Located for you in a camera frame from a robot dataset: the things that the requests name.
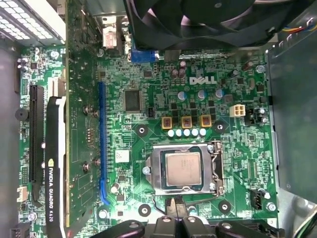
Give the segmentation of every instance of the black fan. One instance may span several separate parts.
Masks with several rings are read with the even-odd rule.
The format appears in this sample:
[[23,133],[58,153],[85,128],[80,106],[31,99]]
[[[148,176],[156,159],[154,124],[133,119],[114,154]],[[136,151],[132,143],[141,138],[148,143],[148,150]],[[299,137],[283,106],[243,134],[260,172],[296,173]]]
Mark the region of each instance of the black fan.
[[265,44],[314,0],[124,0],[138,50]]

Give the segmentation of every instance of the screw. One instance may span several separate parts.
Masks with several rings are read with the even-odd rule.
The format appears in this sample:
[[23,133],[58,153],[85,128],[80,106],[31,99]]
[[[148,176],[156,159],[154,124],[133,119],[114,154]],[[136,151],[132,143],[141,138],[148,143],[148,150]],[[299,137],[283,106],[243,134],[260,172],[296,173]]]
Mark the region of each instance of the screw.
[[270,212],[274,212],[276,210],[276,205],[272,202],[269,202],[267,205],[266,205],[266,209]]
[[232,228],[232,225],[227,223],[227,222],[222,223],[222,226],[225,227],[226,229],[231,229]]
[[219,8],[219,7],[221,7],[221,6],[222,6],[222,3],[220,3],[220,2],[218,2],[218,3],[216,3],[216,4],[214,5],[215,8]]
[[169,217],[163,217],[163,218],[162,218],[162,221],[164,221],[164,222],[170,222],[171,219],[170,219]]
[[216,190],[216,184],[214,184],[213,182],[211,182],[211,183],[209,184],[209,189],[210,189],[210,191],[215,191],[215,190]]
[[213,151],[214,151],[214,145],[213,145],[213,144],[207,145],[207,150],[208,150],[209,153],[213,153]]
[[137,227],[139,227],[139,225],[137,223],[135,223],[135,222],[131,222],[129,227],[130,228],[137,228]]
[[143,167],[143,168],[142,168],[142,173],[143,173],[144,175],[149,175],[149,174],[151,173],[151,168],[148,167],[148,166]]
[[187,218],[187,220],[188,220],[189,222],[195,222],[195,221],[196,221],[196,218],[195,218],[195,217],[189,217],[189,218]]

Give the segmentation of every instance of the chip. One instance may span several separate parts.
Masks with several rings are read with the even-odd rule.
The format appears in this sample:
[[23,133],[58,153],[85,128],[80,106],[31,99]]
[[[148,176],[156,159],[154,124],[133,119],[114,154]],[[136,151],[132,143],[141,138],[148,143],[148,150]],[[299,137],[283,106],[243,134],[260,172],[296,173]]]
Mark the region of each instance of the chip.
[[144,77],[145,78],[151,78],[152,77],[152,71],[149,71],[149,70],[144,71]]
[[171,103],[171,104],[170,104],[170,108],[171,108],[172,110],[176,110],[176,109],[177,109],[177,104],[176,104],[176,103]]
[[209,108],[209,114],[216,114],[215,108]]
[[263,84],[258,84],[257,85],[257,92],[258,93],[264,92],[264,85]]
[[201,115],[200,125],[201,127],[211,127],[211,115]]
[[31,69],[37,69],[38,63],[31,63]]
[[123,194],[117,195],[117,201],[118,202],[123,202],[124,201],[124,195]]
[[124,92],[124,109],[126,112],[139,112],[141,110],[141,92],[127,90]]
[[214,101],[208,101],[208,106],[209,107],[214,107]]
[[191,186],[202,184],[199,152],[165,154],[166,185]]
[[182,117],[182,128],[187,129],[192,127],[193,127],[192,117]]
[[244,79],[243,78],[237,78],[237,84],[243,84]]
[[162,129],[172,129],[172,118],[171,117],[163,117],[162,118]]

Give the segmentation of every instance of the capacitor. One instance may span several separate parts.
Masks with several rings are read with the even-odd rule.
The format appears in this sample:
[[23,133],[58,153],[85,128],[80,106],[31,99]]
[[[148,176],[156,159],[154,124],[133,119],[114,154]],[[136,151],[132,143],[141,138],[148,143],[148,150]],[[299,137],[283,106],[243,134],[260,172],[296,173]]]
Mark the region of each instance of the capacitor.
[[167,132],[168,137],[173,137],[174,136],[174,131],[173,130],[169,130]]
[[234,78],[235,76],[237,76],[239,74],[239,71],[234,69],[232,70],[230,73],[228,73],[228,77],[229,78]]
[[206,93],[205,93],[204,90],[199,90],[198,93],[197,93],[197,96],[198,96],[198,98],[199,98],[200,100],[203,100],[203,99],[205,99],[205,97],[206,97]]
[[100,219],[105,219],[108,217],[108,212],[105,209],[100,210],[98,216]]
[[189,130],[189,129],[185,129],[185,130],[184,130],[184,135],[185,135],[186,137],[190,136],[190,130]]
[[223,90],[221,88],[216,90],[216,97],[221,99],[223,97]]
[[184,91],[181,91],[177,94],[177,97],[180,101],[184,101],[187,98],[187,95]]
[[115,182],[111,188],[110,188],[110,192],[111,193],[117,193],[119,191],[120,188],[120,184],[118,184],[117,182]]
[[185,68],[186,67],[186,61],[181,61],[180,63],[179,63],[179,66],[181,67],[181,68]]
[[207,131],[206,131],[206,129],[204,129],[204,128],[201,128],[201,129],[199,130],[199,134],[200,134],[201,136],[205,136],[206,133],[207,133]]
[[195,137],[198,136],[198,133],[199,132],[198,132],[198,130],[196,128],[192,129],[192,135],[193,136],[195,136]]
[[184,78],[185,78],[185,74],[186,74],[185,69],[184,69],[184,68],[181,68],[181,69],[179,70],[179,72],[178,72],[178,77],[179,77],[180,79],[184,79]]
[[178,70],[177,69],[173,69],[171,74],[170,74],[170,77],[172,79],[176,79],[178,77]]
[[50,55],[53,60],[56,60],[59,56],[59,53],[57,51],[51,51]]
[[264,72],[265,72],[265,66],[259,64],[259,65],[256,67],[256,71],[257,71],[258,73],[264,73]]
[[181,129],[177,129],[175,134],[176,134],[176,136],[181,137],[183,133],[182,133]]
[[31,212],[28,215],[29,222],[34,222],[34,221],[36,221],[37,218],[38,218],[38,215],[35,212]]
[[142,173],[144,175],[149,175],[151,173],[151,168],[149,166],[145,166],[142,168]]
[[264,108],[259,108],[259,113],[260,114],[264,114],[265,113],[265,109]]
[[253,62],[252,61],[249,61],[249,62],[246,62],[243,66],[242,66],[242,71],[247,71],[249,69],[251,69],[253,67]]

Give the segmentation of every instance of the integrated circuit chip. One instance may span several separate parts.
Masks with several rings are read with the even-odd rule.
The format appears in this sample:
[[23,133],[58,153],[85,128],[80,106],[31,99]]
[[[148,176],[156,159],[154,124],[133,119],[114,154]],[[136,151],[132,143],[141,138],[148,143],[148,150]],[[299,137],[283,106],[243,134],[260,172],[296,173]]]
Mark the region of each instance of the integrated circuit chip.
[[124,110],[129,113],[138,113],[141,110],[141,92],[139,90],[124,92]]
[[165,154],[165,161],[167,186],[202,184],[199,152]]

